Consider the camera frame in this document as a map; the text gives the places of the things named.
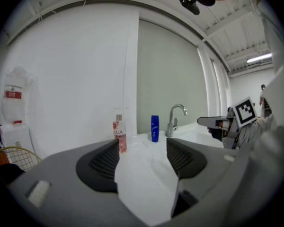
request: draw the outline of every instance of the ceiling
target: ceiling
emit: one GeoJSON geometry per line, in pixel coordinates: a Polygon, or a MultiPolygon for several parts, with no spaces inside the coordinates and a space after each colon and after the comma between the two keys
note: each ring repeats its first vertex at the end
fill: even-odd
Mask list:
{"type": "MultiPolygon", "coordinates": [[[[23,0],[3,28],[9,37],[7,44],[33,21],[41,21],[44,14],[64,6],[64,1],[71,3],[79,0],[23,0]]],[[[182,7],[179,0],[134,1],[160,6],[192,22],[194,29],[204,37],[203,42],[207,41],[219,54],[230,75],[262,70],[263,65],[267,68],[267,64],[272,67],[270,61],[252,65],[246,63],[248,58],[269,52],[262,20],[253,0],[218,1],[212,7],[198,4],[199,16],[182,7]]]]}

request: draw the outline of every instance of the plastic bag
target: plastic bag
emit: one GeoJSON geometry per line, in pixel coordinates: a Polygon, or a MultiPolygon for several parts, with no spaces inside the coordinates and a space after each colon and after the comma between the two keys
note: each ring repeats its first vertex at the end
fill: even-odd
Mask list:
{"type": "Polygon", "coordinates": [[[1,103],[3,118],[12,124],[24,120],[24,95],[28,87],[27,72],[22,67],[8,71],[4,81],[4,95],[1,103]]]}

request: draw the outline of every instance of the white sleeve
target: white sleeve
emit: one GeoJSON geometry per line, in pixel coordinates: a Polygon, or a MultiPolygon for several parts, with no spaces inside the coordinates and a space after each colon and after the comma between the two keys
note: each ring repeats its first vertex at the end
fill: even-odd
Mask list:
{"type": "Polygon", "coordinates": [[[260,138],[263,132],[271,129],[273,121],[274,115],[272,113],[269,117],[263,120],[255,121],[242,127],[238,140],[238,146],[260,138]]]}

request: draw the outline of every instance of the black grate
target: black grate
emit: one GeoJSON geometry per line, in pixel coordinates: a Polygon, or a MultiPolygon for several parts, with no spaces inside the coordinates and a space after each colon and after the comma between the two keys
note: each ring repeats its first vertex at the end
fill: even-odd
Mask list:
{"type": "Polygon", "coordinates": [[[115,178],[115,168],[119,162],[119,144],[106,149],[96,155],[89,163],[89,166],[100,176],[110,180],[115,178]]]}
{"type": "Polygon", "coordinates": [[[191,154],[171,144],[167,144],[167,158],[176,174],[178,174],[183,167],[193,162],[191,154]]]}

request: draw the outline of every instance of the bottle cap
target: bottle cap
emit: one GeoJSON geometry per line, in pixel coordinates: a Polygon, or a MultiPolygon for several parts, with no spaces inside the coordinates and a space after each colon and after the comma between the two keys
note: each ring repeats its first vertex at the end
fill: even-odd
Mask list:
{"type": "Polygon", "coordinates": [[[116,115],[116,120],[117,121],[122,121],[122,114],[117,114],[116,115]]]}

